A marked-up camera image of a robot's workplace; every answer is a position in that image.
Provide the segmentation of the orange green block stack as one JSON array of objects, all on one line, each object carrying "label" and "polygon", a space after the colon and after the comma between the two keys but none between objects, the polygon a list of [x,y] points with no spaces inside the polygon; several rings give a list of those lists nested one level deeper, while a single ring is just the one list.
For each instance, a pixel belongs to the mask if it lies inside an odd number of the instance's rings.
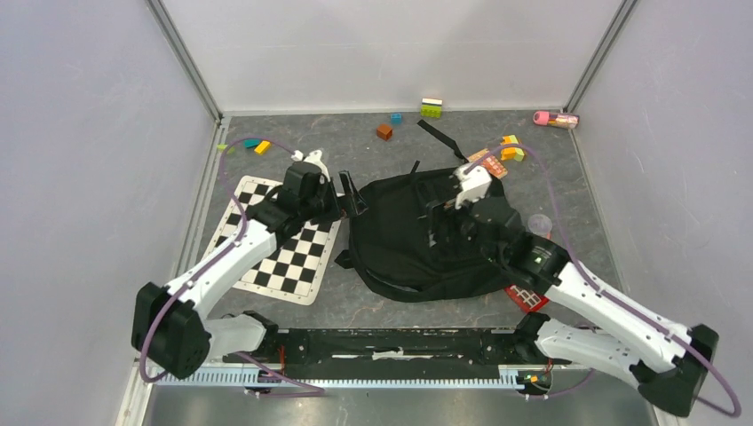
[{"label": "orange green block stack", "polygon": [[515,135],[503,136],[502,145],[502,161],[514,160],[516,162],[522,162],[524,160],[526,154],[524,150],[519,147],[519,140]]}]

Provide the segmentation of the brown orange cube block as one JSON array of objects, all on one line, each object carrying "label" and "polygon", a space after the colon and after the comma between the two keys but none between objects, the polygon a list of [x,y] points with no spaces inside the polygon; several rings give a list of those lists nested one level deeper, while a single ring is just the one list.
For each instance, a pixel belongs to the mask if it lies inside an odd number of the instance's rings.
[{"label": "brown orange cube block", "polygon": [[393,128],[391,125],[382,123],[376,128],[376,135],[384,141],[389,140],[392,137]]}]

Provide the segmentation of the yellow orange block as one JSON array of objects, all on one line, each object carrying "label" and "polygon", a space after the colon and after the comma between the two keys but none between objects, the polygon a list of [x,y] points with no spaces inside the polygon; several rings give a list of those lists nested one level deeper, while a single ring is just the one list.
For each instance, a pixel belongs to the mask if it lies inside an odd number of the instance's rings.
[{"label": "yellow orange block", "polygon": [[262,139],[255,147],[254,152],[257,155],[265,154],[272,146],[272,143],[268,140]]}]

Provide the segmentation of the green half round block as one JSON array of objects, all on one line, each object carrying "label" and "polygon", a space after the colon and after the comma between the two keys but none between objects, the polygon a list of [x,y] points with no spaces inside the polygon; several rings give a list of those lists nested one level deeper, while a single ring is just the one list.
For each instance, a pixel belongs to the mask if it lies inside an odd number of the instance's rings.
[{"label": "green half round block", "polygon": [[219,152],[223,154],[232,154],[235,151],[234,146],[226,145],[226,144],[220,144],[217,146],[217,149]]}]

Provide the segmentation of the red window toy brick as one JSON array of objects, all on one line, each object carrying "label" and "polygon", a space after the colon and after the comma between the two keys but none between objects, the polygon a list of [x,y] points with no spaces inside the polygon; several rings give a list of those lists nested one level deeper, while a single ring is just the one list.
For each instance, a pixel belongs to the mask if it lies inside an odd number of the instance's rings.
[{"label": "red window toy brick", "polygon": [[545,296],[538,295],[536,292],[525,290],[515,285],[510,285],[504,291],[525,313],[538,312],[549,302],[549,299]]}]

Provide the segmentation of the black student backpack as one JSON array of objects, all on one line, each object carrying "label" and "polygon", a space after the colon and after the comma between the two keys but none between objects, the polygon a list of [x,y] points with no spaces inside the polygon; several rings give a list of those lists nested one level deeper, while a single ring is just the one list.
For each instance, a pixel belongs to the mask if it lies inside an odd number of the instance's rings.
[{"label": "black student backpack", "polygon": [[476,242],[429,247],[425,205],[453,200],[453,172],[416,162],[407,174],[368,182],[360,190],[368,210],[350,219],[336,264],[355,270],[372,292],[403,303],[483,296],[512,285]]}]

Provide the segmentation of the pink capped marker tube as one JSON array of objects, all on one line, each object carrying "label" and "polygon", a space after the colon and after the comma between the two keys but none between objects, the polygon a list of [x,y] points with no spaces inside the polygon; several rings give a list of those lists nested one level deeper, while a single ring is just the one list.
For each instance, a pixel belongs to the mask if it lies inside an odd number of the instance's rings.
[{"label": "pink capped marker tube", "polygon": [[555,113],[540,110],[534,113],[533,121],[534,124],[539,126],[572,130],[579,124],[580,116],[577,114]]}]

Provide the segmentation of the clear round glitter jar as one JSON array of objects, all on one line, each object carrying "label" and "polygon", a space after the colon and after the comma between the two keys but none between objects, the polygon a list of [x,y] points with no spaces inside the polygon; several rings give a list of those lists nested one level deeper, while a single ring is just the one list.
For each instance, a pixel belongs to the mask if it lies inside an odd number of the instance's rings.
[{"label": "clear round glitter jar", "polygon": [[528,218],[527,229],[535,235],[549,239],[553,230],[553,222],[548,216],[536,213]]}]

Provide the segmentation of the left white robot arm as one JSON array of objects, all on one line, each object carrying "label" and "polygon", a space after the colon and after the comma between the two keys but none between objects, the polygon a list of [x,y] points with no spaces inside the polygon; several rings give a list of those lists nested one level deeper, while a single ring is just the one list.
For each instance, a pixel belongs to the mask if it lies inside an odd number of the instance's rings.
[{"label": "left white robot arm", "polygon": [[259,319],[242,314],[210,320],[219,299],[252,267],[297,236],[307,223],[333,223],[366,210],[348,171],[338,172],[337,190],[319,161],[293,162],[282,183],[254,204],[239,210],[236,229],[210,254],[177,278],[148,282],[135,298],[131,345],[139,354],[139,374],[146,383],[165,375],[185,379],[207,359],[238,351],[257,361],[272,359],[278,336]]}]

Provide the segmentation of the small orange spiral notebook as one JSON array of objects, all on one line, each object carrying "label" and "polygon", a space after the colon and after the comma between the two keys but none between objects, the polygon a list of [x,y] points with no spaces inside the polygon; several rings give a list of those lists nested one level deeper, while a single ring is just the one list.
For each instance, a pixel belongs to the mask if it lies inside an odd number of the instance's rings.
[{"label": "small orange spiral notebook", "polygon": [[[467,157],[468,162],[475,162],[476,160],[487,154],[489,150],[487,148],[481,149],[478,152]],[[495,156],[489,156],[484,159],[481,165],[487,170],[487,172],[497,178],[503,179],[507,176],[508,170],[503,166],[502,162]]]}]

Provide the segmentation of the green white block stack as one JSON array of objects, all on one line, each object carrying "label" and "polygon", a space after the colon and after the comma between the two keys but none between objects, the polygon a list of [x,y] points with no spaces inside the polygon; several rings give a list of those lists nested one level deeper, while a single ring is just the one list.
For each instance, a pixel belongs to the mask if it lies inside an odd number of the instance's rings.
[{"label": "green white block stack", "polygon": [[420,115],[428,118],[440,118],[443,109],[441,99],[423,98],[420,106]]}]

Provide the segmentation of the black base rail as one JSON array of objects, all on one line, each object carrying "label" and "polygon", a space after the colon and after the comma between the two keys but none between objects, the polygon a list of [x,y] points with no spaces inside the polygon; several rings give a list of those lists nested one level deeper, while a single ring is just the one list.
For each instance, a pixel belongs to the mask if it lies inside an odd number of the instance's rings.
[{"label": "black base rail", "polygon": [[289,328],[252,358],[287,377],[329,380],[494,379],[500,366],[561,365],[511,328]]}]

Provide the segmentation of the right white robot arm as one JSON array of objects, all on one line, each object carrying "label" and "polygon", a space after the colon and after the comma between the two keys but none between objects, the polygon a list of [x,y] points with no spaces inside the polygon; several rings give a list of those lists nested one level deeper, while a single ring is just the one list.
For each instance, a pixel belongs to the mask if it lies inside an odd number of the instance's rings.
[{"label": "right white robot arm", "polygon": [[432,245],[476,249],[520,287],[577,312],[602,329],[578,331],[543,314],[529,314],[512,339],[525,362],[566,359],[616,377],[652,405],[687,417],[710,371],[719,335],[705,324],[686,326],[659,315],[608,285],[553,241],[530,233],[502,197],[456,207],[426,207]]}]

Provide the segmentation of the black white chessboard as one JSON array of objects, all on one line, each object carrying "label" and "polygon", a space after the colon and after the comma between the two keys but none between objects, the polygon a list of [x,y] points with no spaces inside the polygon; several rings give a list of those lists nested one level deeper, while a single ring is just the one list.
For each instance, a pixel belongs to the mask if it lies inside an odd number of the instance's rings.
[{"label": "black white chessboard", "polygon": [[[247,209],[262,201],[281,182],[244,176],[235,195]],[[240,225],[240,210],[230,201],[202,258],[219,247]],[[249,269],[234,288],[299,305],[311,305],[319,294],[341,222],[306,223],[272,255]]]}]

